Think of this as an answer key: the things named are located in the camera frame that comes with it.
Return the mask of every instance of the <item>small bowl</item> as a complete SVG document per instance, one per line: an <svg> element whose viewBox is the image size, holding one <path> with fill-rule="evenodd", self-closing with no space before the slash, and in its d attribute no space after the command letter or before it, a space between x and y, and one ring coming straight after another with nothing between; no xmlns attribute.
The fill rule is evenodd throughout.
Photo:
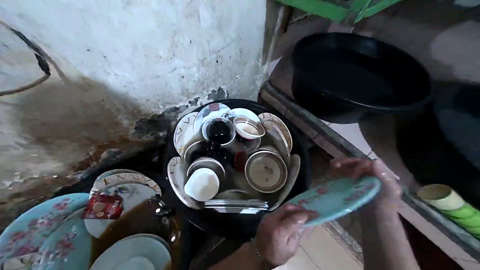
<svg viewBox="0 0 480 270"><path fill-rule="evenodd" d="M253 140L265 135L265 128L262 124L257 123L252 119L242 116L235 117L233 119L233 124L235 125L237 133L247 140Z"/></svg>
<svg viewBox="0 0 480 270"><path fill-rule="evenodd" d="M214 141L198 141L190 145L185 151L183 160L191 164L195 160L203 157L212 158L221 152L221 145Z"/></svg>
<svg viewBox="0 0 480 270"><path fill-rule="evenodd" d="M209 168L200 168L194 171L184 187L185 194L201 202L213 198L219 188L218 176Z"/></svg>
<svg viewBox="0 0 480 270"><path fill-rule="evenodd" d="M199 158L195 160L187 170L187 178L190 178L192 173L201 168L209 168L214 171L220 183L225 180L225 169L220 162L212 158Z"/></svg>
<svg viewBox="0 0 480 270"><path fill-rule="evenodd" d="M230 121L230 120L228 120L227 118L224 118L224 117L213 117L213 118L210 118L203 123L202 135L204 136L205 140L216 141L216 138L214 138L214 137L209 138L208 137L208 134L210 134L209 129L212 128L212 125L215 124L216 122L224 122L225 124L227 124L228 131L229 131L229 134L218 134L219 137L221 135L225 135L225 136L229 135L227 142L225 142L225 143L218 142L218 143L220 143L221 146L225 146L225 145L231 143L233 141L233 139L235 139L235 126L233 125L232 121Z"/></svg>
<svg viewBox="0 0 480 270"><path fill-rule="evenodd" d="M250 186L262 193L273 193L287 181L287 165L276 153L257 151L245 164L245 177Z"/></svg>

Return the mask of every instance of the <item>white bowl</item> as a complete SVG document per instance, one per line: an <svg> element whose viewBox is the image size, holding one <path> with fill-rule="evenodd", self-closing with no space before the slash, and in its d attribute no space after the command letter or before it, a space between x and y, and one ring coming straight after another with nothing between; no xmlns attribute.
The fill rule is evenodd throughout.
<svg viewBox="0 0 480 270"><path fill-rule="evenodd" d="M213 198L220 187L215 172L209 168L200 168L192 173L185 184L185 193L193 199L205 202Z"/></svg>
<svg viewBox="0 0 480 270"><path fill-rule="evenodd" d="M235 117L233 124L235 125L237 133L245 139L253 140L265 135L264 127L252 119L242 116Z"/></svg>

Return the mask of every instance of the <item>dish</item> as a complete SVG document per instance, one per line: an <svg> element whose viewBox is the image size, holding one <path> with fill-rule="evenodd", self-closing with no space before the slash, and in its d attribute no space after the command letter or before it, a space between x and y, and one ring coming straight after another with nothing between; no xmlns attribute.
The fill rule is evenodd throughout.
<svg viewBox="0 0 480 270"><path fill-rule="evenodd" d="M99 175L99 176L96 178L95 181L100 180L100 179L103 179L103 178L106 178L106 177L111 176L111 175L114 175L114 174L125 173L125 172L143 175L143 174L140 173L140 172L136 172L136 171L132 171L132 170L116 169L116 170L110 170L110 171L106 171L106 172L102 173L101 175Z"/></svg>
<svg viewBox="0 0 480 270"><path fill-rule="evenodd" d="M283 134L280 132L280 129L270 121L263 122L266 132L272 137L272 141L275 145L275 148L280 153L283 161L290 166L290 151L288 150L288 144Z"/></svg>
<svg viewBox="0 0 480 270"><path fill-rule="evenodd" d="M87 270L90 264L92 236L81 219L83 209L73 213L54 231L39 249L41 259L33 270Z"/></svg>
<svg viewBox="0 0 480 270"><path fill-rule="evenodd" d="M0 235L0 259L36 252L66 217L87 203L87 193L73 193L50 199L23 213Z"/></svg>
<svg viewBox="0 0 480 270"><path fill-rule="evenodd" d="M289 195L290 191L293 188L293 185L295 185L295 181L297 180L297 176L299 175L300 172L300 156L299 155L291 155L290 157L290 167L288 168L288 176L287 176L287 181L285 182L285 186L279 191L280 194L278 195L278 200L277 202L272 205L268 210L273 211L277 207L279 207L283 201L287 198Z"/></svg>
<svg viewBox="0 0 480 270"><path fill-rule="evenodd" d="M222 103L212 103L205 106L193 121L193 135L200 133L203 123L212 117L222 117L230 108Z"/></svg>
<svg viewBox="0 0 480 270"><path fill-rule="evenodd" d="M219 213L230 213L230 214L256 214L260 211L267 210L267 208L255 208L255 207L237 207L237 206L230 206L230 207L224 207L224 206L208 206L205 207L207 209L213 209Z"/></svg>
<svg viewBox="0 0 480 270"><path fill-rule="evenodd" d="M90 197L97 191L104 189L107 185L114 184L115 182L138 182L140 184L145 184L155 190L159 195L162 195L160 187L152 179L146 177L143 174L124 172L109 175L105 178L98 177L93 183L93 187L90 190Z"/></svg>
<svg viewBox="0 0 480 270"><path fill-rule="evenodd" d="M262 193L272 193L283 187L287 180L287 166L275 153L257 151L245 164L248 184Z"/></svg>
<svg viewBox="0 0 480 270"><path fill-rule="evenodd" d="M188 147L188 144L195 136L195 133L193 133L193 122L197 117L197 114L197 112L188 113L182 117L175 127L173 133L173 145L179 155L181 155L182 151Z"/></svg>
<svg viewBox="0 0 480 270"><path fill-rule="evenodd" d="M163 239L162 237L160 237L158 235L155 235L155 234L139 233L139 234L135 234L135 235L132 235L132 236L125 237L122 240L129 239L129 238L135 238L135 237L150 237L150 238L155 239L155 240L159 241L160 243L162 243L168 249L168 251L170 251L170 245L165 241L165 239Z"/></svg>
<svg viewBox="0 0 480 270"><path fill-rule="evenodd" d="M235 117L233 124L237 133L247 140L253 140L265 135L265 129L261 124L246 117Z"/></svg>
<svg viewBox="0 0 480 270"><path fill-rule="evenodd" d="M292 134L290 134L290 130L288 130L287 125L276 115L264 112L258 115L258 118L260 118L260 122L263 124L267 120L272 120L280 132L282 133L283 137L285 138L285 141L287 142L288 145L288 152L292 150L293 147L293 141L292 141Z"/></svg>
<svg viewBox="0 0 480 270"><path fill-rule="evenodd" d="M230 199L230 200L248 200L250 199L250 195L245 191L241 189L229 189L224 192L218 193L215 197L215 199L221 200L221 199Z"/></svg>
<svg viewBox="0 0 480 270"><path fill-rule="evenodd" d="M194 161L187 170L187 178L189 178L192 173L200 168L209 168L215 172L218 177L218 180L221 182L225 181L225 169L222 164L215 159L211 158L199 158Z"/></svg>
<svg viewBox="0 0 480 270"><path fill-rule="evenodd" d="M209 168L200 168L192 173L185 184L185 194L197 201L205 202L213 198L220 187L218 176Z"/></svg>
<svg viewBox="0 0 480 270"><path fill-rule="evenodd" d="M260 118L258 118L258 116L253 111L244 109L244 108L231 109L223 115L223 117L229 118L229 119L239 117L239 116L243 116L248 119L252 119L257 123L260 123Z"/></svg>
<svg viewBox="0 0 480 270"><path fill-rule="evenodd" d="M371 201L380 191L381 182L366 176L360 180L341 178L318 185L295 196L289 202L317 211L319 216L305 226L317 226L338 219Z"/></svg>
<svg viewBox="0 0 480 270"><path fill-rule="evenodd" d="M116 242L96 259L90 270L119 268L143 270L152 266L153 269L159 270L168 267L170 261L170 253L161 242L150 237L138 236Z"/></svg>
<svg viewBox="0 0 480 270"><path fill-rule="evenodd" d="M199 141L188 147L185 151L183 160L191 164L195 160L203 157L213 158L219 155L221 145L214 141Z"/></svg>
<svg viewBox="0 0 480 270"><path fill-rule="evenodd" d="M180 157L170 159L167 166L168 180L173 191L184 205L193 209L201 209L203 207L201 202L185 194L184 186L187 183L187 179L185 178L184 166L185 163L181 161Z"/></svg>
<svg viewBox="0 0 480 270"><path fill-rule="evenodd" d="M202 125L202 135L207 141L211 140L225 146L235 139L235 126L227 118L210 118Z"/></svg>
<svg viewBox="0 0 480 270"><path fill-rule="evenodd" d="M109 186L104 187L104 189L106 189L105 193L107 194L118 193L118 195L123 198L123 211L120 216L125 215L125 213L130 211L135 206L157 194L155 190L153 190L149 186L140 183L118 185L115 185L115 183L113 183ZM92 236L99 238L103 234L105 229L112 222L114 222L114 220L85 219L84 222L88 232Z"/></svg>

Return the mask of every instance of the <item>tiled floor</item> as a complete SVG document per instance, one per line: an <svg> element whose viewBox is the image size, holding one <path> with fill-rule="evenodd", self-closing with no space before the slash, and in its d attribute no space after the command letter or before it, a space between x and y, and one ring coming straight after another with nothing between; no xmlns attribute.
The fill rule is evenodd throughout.
<svg viewBox="0 0 480 270"><path fill-rule="evenodd" d="M354 260L327 232L318 226L305 235L297 254L277 270L361 270Z"/></svg>

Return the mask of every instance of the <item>black bucket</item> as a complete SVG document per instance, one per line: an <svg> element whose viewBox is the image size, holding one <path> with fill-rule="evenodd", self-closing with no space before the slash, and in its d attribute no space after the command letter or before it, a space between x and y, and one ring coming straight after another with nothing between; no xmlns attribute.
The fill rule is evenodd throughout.
<svg viewBox="0 0 480 270"><path fill-rule="evenodd" d="M296 102L322 120L356 123L367 113L404 113L432 97L430 76L404 51L370 37L324 33L293 52Z"/></svg>

